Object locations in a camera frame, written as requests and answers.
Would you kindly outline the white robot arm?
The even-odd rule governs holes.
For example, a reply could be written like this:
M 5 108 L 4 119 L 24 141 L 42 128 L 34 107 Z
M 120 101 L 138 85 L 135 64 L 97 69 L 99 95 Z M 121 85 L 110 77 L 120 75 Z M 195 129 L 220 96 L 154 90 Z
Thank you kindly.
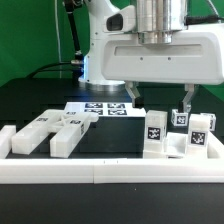
M 141 108 L 140 82 L 183 84 L 180 110 L 198 85 L 224 82 L 224 18 L 190 17 L 188 0 L 63 0 L 75 47 L 78 81 L 95 90 L 126 88 Z

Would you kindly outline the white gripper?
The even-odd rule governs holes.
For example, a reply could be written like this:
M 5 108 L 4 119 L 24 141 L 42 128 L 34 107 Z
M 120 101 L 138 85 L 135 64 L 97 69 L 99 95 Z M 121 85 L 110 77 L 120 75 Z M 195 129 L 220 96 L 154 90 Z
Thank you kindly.
M 133 108 L 142 107 L 136 82 L 186 84 L 178 111 L 189 113 L 198 85 L 224 82 L 224 24 L 193 25 L 172 35 L 169 44 L 139 42 L 136 34 L 115 34 L 103 42 L 101 71 L 125 82 Z

